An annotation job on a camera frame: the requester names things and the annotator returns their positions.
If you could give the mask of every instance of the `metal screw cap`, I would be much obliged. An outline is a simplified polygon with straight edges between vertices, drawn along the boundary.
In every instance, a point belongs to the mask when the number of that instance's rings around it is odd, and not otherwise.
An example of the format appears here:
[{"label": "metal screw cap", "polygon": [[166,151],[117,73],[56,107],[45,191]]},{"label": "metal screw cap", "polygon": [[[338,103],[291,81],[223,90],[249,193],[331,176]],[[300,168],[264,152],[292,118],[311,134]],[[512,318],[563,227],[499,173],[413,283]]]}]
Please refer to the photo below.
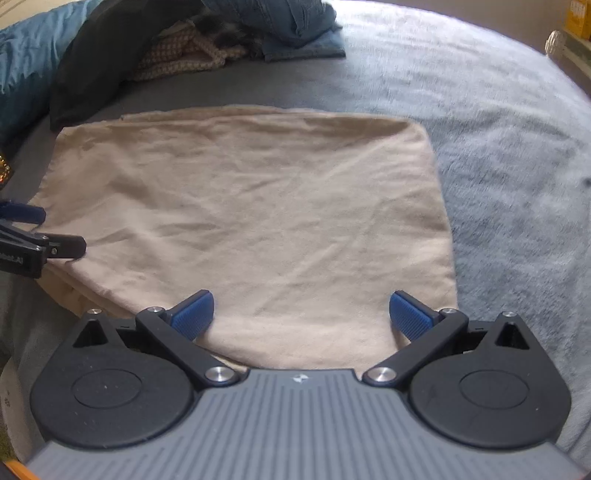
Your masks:
[{"label": "metal screw cap", "polygon": [[227,382],[234,376],[234,370],[228,367],[211,367],[205,372],[205,377],[215,383]]},{"label": "metal screw cap", "polygon": [[374,382],[389,382],[396,378],[396,372],[390,367],[375,367],[368,372],[368,377]]}]

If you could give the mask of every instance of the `yellow box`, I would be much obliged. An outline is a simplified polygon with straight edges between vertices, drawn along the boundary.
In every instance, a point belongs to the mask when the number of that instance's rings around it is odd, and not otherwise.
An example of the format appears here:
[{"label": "yellow box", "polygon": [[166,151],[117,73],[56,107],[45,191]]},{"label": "yellow box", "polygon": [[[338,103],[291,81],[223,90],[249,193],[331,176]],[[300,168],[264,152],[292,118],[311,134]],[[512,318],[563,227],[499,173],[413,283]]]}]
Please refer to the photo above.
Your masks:
[{"label": "yellow box", "polygon": [[591,5],[588,0],[570,1],[565,27],[577,37],[589,39],[591,35]]}]

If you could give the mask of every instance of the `gray fleece blanket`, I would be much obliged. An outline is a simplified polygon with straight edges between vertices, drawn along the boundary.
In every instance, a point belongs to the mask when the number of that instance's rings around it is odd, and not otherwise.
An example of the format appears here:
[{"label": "gray fleece blanket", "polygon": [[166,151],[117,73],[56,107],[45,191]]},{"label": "gray fleece blanket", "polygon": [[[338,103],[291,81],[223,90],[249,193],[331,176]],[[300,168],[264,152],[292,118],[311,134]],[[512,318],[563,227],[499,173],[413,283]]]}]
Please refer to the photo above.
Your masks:
[{"label": "gray fleece blanket", "polygon": [[[158,80],[95,119],[250,103],[421,122],[452,224],[460,308],[472,319],[511,309],[527,320],[572,391],[560,446],[590,467],[591,103],[549,59],[498,34],[391,5],[334,6],[346,60],[245,61]],[[35,193],[53,139],[44,120],[4,196]],[[0,281],[0,336],[28,391],[73,319],[34,283]]]}]

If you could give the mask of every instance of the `logo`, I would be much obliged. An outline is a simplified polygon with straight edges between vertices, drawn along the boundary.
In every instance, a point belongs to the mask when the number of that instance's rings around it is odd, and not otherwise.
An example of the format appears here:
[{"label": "logo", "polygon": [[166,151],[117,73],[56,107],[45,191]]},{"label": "logo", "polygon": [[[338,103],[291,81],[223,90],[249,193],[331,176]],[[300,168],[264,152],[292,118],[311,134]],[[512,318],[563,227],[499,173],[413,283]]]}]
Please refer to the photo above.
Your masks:
[{"label": "logo", "polygon": [[309,379],[309,377],[306,374],[299,374],[299,375],[296,375],[295,377],[291,377],[291,379],[297,383],[304,383]]},{"label": "logo", "polygon": [[7,262],[12,262],[12,263],[18,263],[19,265],[22,265],[23,263],[25,263],[25,261],[23,260],[22,257],[15,257],[14,255],[7,255],[7,254],[3,254],[2,252],[0,252],[0,260],[5,260]]}]

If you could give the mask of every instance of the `denim jeans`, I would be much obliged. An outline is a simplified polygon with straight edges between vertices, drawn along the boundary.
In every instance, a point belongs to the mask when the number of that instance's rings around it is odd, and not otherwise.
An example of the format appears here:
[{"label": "denim jeans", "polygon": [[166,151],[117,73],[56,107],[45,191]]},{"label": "denim jeans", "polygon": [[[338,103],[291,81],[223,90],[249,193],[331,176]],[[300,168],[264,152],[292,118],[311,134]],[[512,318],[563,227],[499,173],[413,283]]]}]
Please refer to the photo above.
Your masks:
[{"label": "denim jeans", "polygon": [[336,13],[322,0],[203,0],[228,21],[265,33],[267,61],[344,56]]}]

